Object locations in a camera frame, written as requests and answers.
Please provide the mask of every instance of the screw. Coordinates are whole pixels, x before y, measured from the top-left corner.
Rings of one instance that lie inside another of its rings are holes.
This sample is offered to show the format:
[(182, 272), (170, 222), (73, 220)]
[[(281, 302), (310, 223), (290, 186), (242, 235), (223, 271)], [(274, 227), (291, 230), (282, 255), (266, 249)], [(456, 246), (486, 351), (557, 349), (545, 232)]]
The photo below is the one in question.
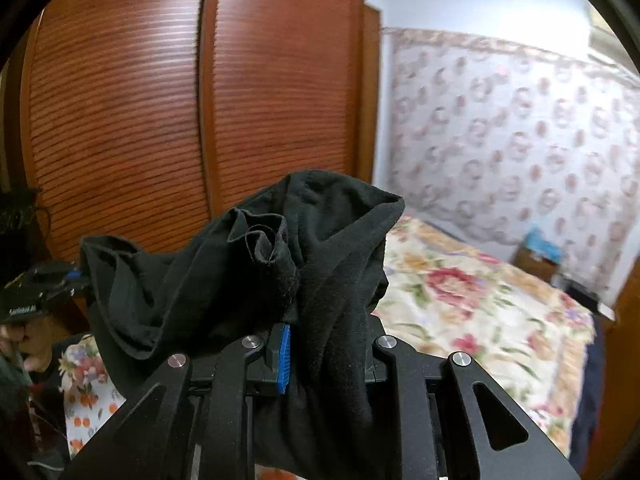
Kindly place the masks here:
[(464, 352), (456, 352), (455, 354), (453, 354), (453, 357), (451, 359), (458, 366), (469, 366), (471, 364), (471, 357), (469, 356), (469, 354), (466, 354)]
[(262, 344), (262, 339), (257, 335), (248, 335), (242, 339), (242, 346), (245, 348), (258, 348)]
[(378, 338), (378, 344), (382, 346), (382, 348), (393, 348), (398, 344), (398, 340), (392, 335), (381, 335)]
[(184, 354), (174, 354), (166, 362), (171, 368), (180, 368), (187, 362), (187, 358)]

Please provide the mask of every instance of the louvered wooden door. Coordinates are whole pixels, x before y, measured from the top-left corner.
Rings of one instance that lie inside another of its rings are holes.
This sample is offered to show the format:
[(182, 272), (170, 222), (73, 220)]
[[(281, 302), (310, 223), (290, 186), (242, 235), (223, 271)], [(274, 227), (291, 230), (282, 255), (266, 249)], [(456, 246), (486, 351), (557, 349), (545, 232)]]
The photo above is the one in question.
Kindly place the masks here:
[(171, 251), (303, 168), (352, 174), (362, 0), (53, 0), (28, 39), (22, 156), (52, 255)]

